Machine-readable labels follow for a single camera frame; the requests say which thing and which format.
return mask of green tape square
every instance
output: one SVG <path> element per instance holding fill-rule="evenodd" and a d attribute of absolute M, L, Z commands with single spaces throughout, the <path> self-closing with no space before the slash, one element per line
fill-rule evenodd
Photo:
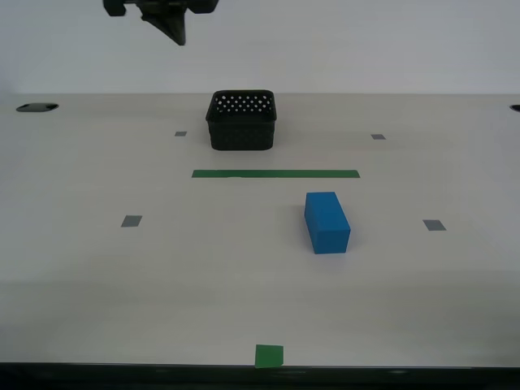
<path fill-rule="evenodd" d="M 284 364 L 284 347 L 282 345 L 257 345 L 254 355 L 255 368 L 280 367 Z"/>

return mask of blue rectangular block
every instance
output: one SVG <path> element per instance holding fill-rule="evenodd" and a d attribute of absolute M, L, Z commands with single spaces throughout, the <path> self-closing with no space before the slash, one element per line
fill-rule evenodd
<path fill-rule="evenodd" d="M 344 254 L 350 226 L 336 193 L 307 193 L 305 221 L 316 254 Z"/>

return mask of gray square marker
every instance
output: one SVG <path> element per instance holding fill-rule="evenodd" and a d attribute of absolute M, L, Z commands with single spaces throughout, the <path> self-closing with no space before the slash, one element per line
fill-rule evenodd
<path fill-rule="evenodd" d="M 446 230 L 446 227 L 438 219 L 423 219 L 422 220 L 430 232 L 441 232 Z"/>
<path fill-rule="evenodd" d="M 139 223 L 141 222 L 141 219 L 143 218 L 142 215 L 127 215 L 124 217 L 123 224 L 121 225 L 122 228 L 137 228 L 139 226 Z"/>

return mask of white wall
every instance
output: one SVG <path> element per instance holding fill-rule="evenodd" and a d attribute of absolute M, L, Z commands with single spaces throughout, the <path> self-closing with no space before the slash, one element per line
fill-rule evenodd
<path fill-rule="evenodd" d="M 221 0 L 183 48 L 129 9 L 2 0 L 0 72 L 22 93 L 520 91 L 518 0 Z"/>

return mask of black basket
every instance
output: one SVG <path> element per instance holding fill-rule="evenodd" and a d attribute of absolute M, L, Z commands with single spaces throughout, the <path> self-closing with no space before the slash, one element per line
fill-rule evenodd
<path fill-rule="evenodd" d="M 275 136 L 275 95 L 263 89 L 215 92 L 206 120 L 213 149 L 270 149 Z"/>

